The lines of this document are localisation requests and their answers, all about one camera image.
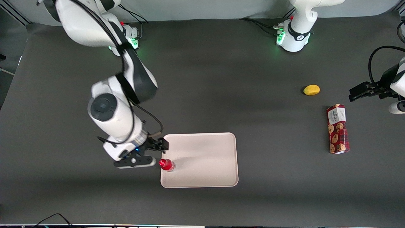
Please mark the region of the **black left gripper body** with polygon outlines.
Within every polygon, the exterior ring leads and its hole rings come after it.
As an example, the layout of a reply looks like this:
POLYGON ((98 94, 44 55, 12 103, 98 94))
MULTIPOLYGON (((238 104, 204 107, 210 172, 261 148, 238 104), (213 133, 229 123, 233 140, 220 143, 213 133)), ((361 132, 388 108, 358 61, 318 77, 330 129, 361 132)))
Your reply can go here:
POLYGON ((392 84, 392 82, 394 81, 394 78, 396 77, 398 69, 399 69, 398 64, 389 68, 388 70, 386 70, 383 73, 380 81, 377 82, 379 89, 382 91, 382 92, 378 93, 379 99, 385 99, 387 97, 392 97, 392 98, 397 98, 397 99, 400 98, 399 94, 390 88, 390 85, 392 84))

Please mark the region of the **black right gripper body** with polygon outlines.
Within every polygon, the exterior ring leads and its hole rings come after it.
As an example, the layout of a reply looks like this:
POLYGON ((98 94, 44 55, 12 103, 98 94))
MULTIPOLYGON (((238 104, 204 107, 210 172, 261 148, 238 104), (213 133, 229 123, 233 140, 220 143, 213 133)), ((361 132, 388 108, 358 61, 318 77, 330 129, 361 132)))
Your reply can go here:
POLYGON ((155 160, 154 157, 147 156, 146 151, 147 150, 156 150, 158 146, 158 141, 155 139, 147 139, 142 145, 136 147, 132 151, 128 152, 125 155, 125 159, 140 159, 140 160, 146 160, 146 161, 152 161, 155 160))

